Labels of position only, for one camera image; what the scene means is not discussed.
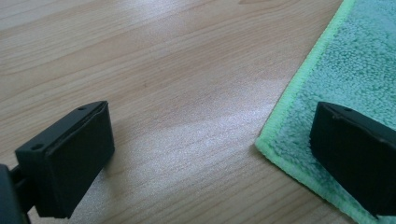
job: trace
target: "table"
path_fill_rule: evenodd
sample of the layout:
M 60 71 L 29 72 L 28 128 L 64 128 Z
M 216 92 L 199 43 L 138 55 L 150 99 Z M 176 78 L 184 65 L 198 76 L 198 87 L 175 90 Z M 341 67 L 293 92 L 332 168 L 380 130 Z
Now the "table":
M 1 1 L 0 163 L 100 100 L 116 144 L 69 220 L 32 222 L 352 222 L 253 145 L 340 3 Z

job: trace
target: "wood grain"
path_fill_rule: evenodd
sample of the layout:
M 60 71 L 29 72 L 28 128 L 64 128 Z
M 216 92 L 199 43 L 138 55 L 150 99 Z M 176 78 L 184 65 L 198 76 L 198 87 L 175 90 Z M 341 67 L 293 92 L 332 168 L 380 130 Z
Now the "wood grain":
M 33 223 L 351 222 L 253 146 L 340 2 L 1 1 L 0 162 L 98 100 L 116 141 L 69 220 Z

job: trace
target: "green cloth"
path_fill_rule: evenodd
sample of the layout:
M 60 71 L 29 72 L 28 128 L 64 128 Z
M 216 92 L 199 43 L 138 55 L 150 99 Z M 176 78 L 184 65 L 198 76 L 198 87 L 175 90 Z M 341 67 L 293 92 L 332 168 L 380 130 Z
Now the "green cloth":
M 375 219 L 312 156 L 318 101 L 344 105 L 396 130 L 396 1 L 345 0 L 265 123 L 256 147 L 359 223 Z

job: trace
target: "microfiber cloth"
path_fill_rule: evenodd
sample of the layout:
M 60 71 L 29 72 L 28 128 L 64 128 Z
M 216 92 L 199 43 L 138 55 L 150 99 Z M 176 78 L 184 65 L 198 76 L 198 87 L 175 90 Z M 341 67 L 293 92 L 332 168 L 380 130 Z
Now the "microfiber cloth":
M 396 1 L 345 0 L 285 89 L 256 147 L 284 172 L 359 223 L 370 215 L 312 156 L 319 101 L 343 105 L 396 130 Z

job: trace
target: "tabletop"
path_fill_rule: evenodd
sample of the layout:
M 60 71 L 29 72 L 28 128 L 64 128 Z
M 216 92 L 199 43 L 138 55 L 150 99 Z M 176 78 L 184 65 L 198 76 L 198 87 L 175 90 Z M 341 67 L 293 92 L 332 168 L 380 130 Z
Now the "tabletop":
M 254 147 L 340 3 L 2 0 L 0 163 L 100 100 L 116 145 L 70 219 L 32 222 L 352 222 Z

